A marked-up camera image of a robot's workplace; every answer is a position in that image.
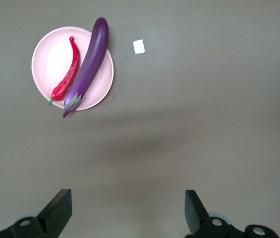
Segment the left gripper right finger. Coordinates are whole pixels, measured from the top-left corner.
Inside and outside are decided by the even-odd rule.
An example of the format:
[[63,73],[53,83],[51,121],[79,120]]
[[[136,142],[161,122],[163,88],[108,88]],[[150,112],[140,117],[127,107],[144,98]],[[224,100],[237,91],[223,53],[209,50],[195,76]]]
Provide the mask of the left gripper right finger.
[[248,225],[240,231],[225,219],[210,216],[194,190],[185,191],[185,219],[188,238],[278,238],[276,232],[261,225]]

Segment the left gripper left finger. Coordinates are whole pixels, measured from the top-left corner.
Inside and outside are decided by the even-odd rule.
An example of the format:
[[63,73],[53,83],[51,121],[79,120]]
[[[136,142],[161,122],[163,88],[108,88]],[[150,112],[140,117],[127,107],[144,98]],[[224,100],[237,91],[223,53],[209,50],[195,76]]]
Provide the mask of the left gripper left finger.
[[0,231],[0,238],[57,238],[71,216],[71,190],[61,189],[36,217],[16,221]]

